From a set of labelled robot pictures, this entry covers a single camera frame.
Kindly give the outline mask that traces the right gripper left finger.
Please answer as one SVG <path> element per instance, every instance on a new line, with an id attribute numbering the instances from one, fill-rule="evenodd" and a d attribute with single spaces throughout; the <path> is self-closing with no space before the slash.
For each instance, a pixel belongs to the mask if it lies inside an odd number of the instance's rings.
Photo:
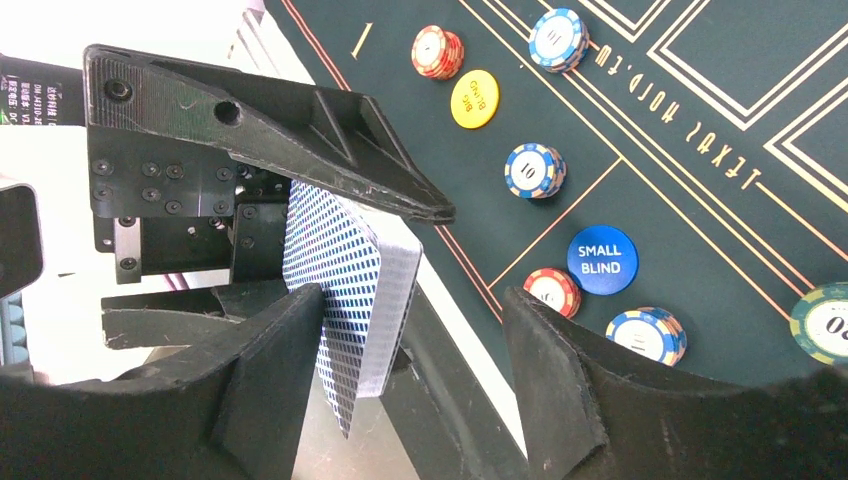
<path id="1" fill-rule="evenodd" d="M 288 479 L 323 322 L 308 284 L 114 380 L 1 378 L 5 479 Z"/>

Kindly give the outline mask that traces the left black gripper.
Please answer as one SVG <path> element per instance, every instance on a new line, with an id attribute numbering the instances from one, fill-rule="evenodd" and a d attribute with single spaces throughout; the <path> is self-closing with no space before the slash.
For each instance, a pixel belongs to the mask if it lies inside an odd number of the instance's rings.
<path id="1" fill-rule="evenodd" d="M 82 73 L 95 249 L 122 283 L 221 269 L 236 283 L 102 299 L 112 350 L 192 345 L 286 296 L 289 178 L 455 220 L 370 96 L 106 45 Z"/>

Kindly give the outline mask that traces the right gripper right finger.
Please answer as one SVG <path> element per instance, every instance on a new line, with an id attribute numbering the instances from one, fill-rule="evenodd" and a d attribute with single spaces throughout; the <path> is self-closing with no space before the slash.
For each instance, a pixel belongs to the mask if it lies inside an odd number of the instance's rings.
<path id="1" fill-rule="evenodd" d="M 847 372 L 741 387 L 640 356 L 520 287 L 503 331 L 533 479 L 843 479 Z"/>

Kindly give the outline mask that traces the blue playing card deck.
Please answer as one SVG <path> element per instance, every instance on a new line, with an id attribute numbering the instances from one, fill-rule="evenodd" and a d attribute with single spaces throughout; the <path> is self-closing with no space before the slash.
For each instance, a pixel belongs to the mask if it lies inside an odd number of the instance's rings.
<path id="1" fill-rule="evenodd" d="M 340 430 L 355 403 L 383 394 L 397 355 L 423 249 L 395 217 L 293 181 L 282 275 L 324 296 L 317 372 Z"/>

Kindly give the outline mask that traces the orange chip stack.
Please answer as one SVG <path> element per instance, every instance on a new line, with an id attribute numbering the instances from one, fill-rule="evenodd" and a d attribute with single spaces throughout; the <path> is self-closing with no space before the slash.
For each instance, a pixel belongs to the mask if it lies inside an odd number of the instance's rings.
<path id="1" fill-rule="evenodd" d="M 420 75 L 435 80 L 449 80 L 460 70 L 465 49 L 455 33 L 437 25 L 428 25 L 416 35 L 410 56 L 412 65 Z"/>
<path id="2" fill-rule="evenodd" d="M 563 270 L 544 267 L 533 271 L 523 288 L 564 317 L 572 319 L 582 303 L 580 288 Z"/>

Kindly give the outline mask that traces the blue small blind button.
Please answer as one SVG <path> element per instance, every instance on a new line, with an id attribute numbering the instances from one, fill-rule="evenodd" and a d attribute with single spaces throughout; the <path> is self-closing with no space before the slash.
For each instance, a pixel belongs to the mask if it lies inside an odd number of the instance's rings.
<path id="1" fill-rule="evenodd" d="M 567 268 L 579 287 L 610 296 L 629 287 L 640 266 L 635 243 L 622 230 L 592 225 L 579 231 L 567 250 Z"/>

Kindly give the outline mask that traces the yellow big blind button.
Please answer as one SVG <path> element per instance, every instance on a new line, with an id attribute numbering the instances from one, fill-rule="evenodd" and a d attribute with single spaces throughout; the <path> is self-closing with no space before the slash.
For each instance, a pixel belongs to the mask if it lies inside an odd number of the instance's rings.
<path id="1" fill-rule="evenodd" d="M 500 101 L 500 89 L 495 77 L 486 70 L 465 73 L 454 85 L 450 111 L 457 125 L 477 129 L 495 115 Z"/>

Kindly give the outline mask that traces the green poker chip stack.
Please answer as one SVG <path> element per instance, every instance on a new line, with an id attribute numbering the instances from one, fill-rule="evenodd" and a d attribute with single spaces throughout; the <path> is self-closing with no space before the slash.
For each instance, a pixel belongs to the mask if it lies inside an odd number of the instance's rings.
<path id="1" fill-rule="evenodd" d="M 829 365 L 847 364 L 847 283 L 815 287 L 791 311 L 794 340 L 813 359 Z"/>

